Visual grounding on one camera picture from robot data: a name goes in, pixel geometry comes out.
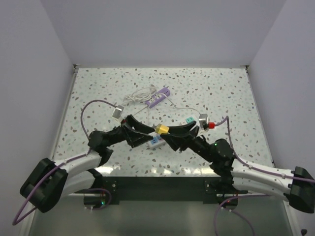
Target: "terrazzo surface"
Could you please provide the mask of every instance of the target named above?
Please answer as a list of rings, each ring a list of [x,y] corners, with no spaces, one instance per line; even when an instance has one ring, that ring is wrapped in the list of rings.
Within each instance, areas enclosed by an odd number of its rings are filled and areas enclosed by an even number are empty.
[[[85,152],[87,138],[80,125],[84,105],[94,99],[121,104],[125,95],[154,85],[171,91],[169,98],[178,107],[193,107],[207,113],[213,122],[229,115],[235,150],[244,159],[272,166],[261,122],[245,69],[215,68],[80,68],[65,115],[54,159],[64,159]],[[123,115],[135,114],[142,104],[125,106]],[[118,124],[111,118],[113,108],[104,103],[91,104],[84,113],[88,132],[108,131]],[[147,123],[147,109],[135,118]],[[149,125],[179,125],[198,112],[178,110],[164,100],[149,110]],[[227,139],[226,124],[204,134],[209,143]],[[110,147],[109,161],[97,170],[104,176],[214,176],[204,159],[190,149],[179,153],[169,146],[148,149],[142,145],[132,149],[126,142]]]

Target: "gray wall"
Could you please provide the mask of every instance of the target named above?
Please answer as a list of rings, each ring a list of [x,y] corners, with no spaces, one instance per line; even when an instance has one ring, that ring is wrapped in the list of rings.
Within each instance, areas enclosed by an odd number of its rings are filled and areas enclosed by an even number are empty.
[[[272,157],[315,177],[315,1],[287,0],[250,66]],[[298,213],[315,235],[315,215]]]
[[[0,1],[0,230],[16,236],[19,189],[48,156],[72,65],[39,0]]]
[[[41,0],[73,63],[240,66],[285,0]]]

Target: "red cap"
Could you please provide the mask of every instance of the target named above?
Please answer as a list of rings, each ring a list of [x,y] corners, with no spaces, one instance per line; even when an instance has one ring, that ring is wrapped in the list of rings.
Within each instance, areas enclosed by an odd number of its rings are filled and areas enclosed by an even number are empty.
[[[216,126],[216,124],[214,124],[213,122],[209,122],[209,123],[208,123],[209,129],[214,129],[215,126]]]

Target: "table top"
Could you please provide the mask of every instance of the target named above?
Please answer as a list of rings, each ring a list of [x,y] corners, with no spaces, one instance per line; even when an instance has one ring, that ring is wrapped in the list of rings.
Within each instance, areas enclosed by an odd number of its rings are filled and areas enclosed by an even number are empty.
[[[240,157],[258,164],[273,166],[258,111],[243,68],[80,68],[71,92],[54,159],[64,159],[88,150],[87,138],[80,124],[81,109],[94,99],[117,105],[124,96],[143,87],[164,86],[169,98],[178,107],[192,107],[206,113],[210,121],[218,122],[229,115],[234,148]],[[135,114],[144,104],[125,106],[124,116]],[[147,123],[147,110],[135,118]],[[108,131],[118,123],[112,119],[113,108],[104,103],[92,103],[84,112],[84,125],[89,132]],[[177,110],[167,100],[149,110],[149,125],[173,126],[190,116],[191,109]],[[204,134],[209,143],[227,139],[226,124]],[[215,176],[209,163],[190,149],[179,153],[168,145],[148,149],[146,145],[131,148],[126,142],[110,147],[114,151],[109,161],[97,170],[104,176],[122,177],[184,177]]]

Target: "yellow object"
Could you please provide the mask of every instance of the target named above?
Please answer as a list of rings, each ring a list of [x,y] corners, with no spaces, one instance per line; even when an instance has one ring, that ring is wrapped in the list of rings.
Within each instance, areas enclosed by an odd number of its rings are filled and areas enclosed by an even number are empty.
[[[169,127],[164,124],[158,124],[156,127],[156,133],[158,134],[167,134]]]

